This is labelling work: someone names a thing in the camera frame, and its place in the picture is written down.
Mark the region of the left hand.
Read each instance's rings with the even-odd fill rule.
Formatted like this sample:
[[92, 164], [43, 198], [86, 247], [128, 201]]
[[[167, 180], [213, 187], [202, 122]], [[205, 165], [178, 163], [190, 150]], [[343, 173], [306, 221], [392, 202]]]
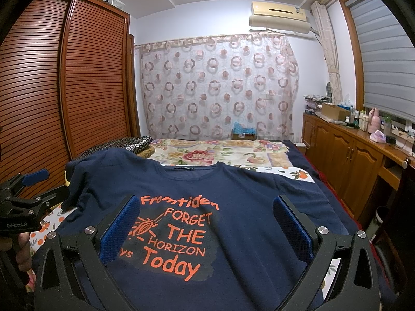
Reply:
[[20, 233], [16, 238], [1, 238], [1, 252], [11, 249], [16, 251], [16, 263], [21, 272], [27, 272], [32, 267], [30, 255], [30, 235], [27, 232]]

